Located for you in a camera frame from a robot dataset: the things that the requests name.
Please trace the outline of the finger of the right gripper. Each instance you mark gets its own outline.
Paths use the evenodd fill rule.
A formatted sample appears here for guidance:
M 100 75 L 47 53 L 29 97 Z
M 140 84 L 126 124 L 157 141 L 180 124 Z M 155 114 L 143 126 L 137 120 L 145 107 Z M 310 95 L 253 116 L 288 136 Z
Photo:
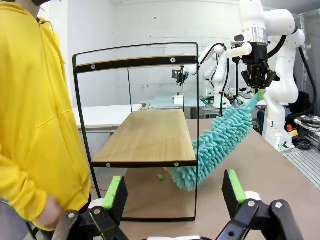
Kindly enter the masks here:
M 259 68 L 258 73 L 260 73 L 257 90 L 258 100 L 263 101 L 266 88 L 271 85 L 277 74 L 274 70 L 269 68 L 268 64 L 262 65 Z
M 254 66 L 252 64 L 246 65 L 246 69 L 241 72 L 241 76 L 248 87 L 252 89 L 259 88 L 259 83 L 256 81 Z

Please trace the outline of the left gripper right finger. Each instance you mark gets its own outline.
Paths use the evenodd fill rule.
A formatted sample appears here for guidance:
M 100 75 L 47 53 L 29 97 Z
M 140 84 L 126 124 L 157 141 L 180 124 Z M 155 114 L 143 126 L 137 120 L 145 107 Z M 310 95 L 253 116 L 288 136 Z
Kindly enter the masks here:
M 250 231 L 260 231 L 266 240 L 304 238 L 286 200 L 277 199 L 265 204 L 258 193 L 243 190 L 233 169 L 224 172 L 222 192 L 230 221 L 218 235 L 218 240 L 244 240 Z

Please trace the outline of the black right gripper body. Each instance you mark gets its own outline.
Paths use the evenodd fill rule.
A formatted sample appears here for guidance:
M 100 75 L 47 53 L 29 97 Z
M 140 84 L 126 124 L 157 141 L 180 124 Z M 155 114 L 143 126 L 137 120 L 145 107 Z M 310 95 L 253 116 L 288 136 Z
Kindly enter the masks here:
M 245 65 L 267 65 L 268 50 L 267 45 L 256 42 L 245 42 L 242 44 L 246 50 L 251 50 L 249 55 L 243 55 L 242 62 Z

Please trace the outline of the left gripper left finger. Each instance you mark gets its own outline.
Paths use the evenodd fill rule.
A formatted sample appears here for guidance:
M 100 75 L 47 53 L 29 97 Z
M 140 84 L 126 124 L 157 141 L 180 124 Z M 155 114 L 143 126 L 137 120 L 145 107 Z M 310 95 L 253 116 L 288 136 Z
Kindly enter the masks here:
M 84 213 L 75 210 L 64 212 L 55 232 L 54 240 L 127 240 L 120 228 L 128 198 L 124 177 L 114 176 L 101 205 Z

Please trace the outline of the person's right hand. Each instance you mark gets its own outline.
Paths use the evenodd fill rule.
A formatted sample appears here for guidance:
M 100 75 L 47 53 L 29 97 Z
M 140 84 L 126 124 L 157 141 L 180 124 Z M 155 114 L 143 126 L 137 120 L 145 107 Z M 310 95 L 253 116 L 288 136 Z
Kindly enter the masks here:
M 47 196 L 45 207 L 37 217 L 36 222 L 43 228 L 55 229 L 64 213 L 58 200 L 51 195 Z

